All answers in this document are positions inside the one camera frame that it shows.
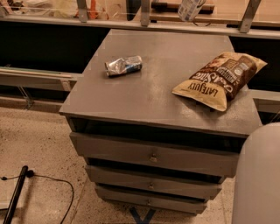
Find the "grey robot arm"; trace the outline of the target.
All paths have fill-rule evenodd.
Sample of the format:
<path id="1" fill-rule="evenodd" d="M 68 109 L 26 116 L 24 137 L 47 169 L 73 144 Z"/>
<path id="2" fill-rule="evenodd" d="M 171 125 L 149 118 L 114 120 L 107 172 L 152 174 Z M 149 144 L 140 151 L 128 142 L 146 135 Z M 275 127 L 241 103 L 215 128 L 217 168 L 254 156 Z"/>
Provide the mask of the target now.
<path id="1" fill-rule="evenodd" d="M 280 123 L 254 131 L 242 146 L 232 224 L 280 224 Z"/>

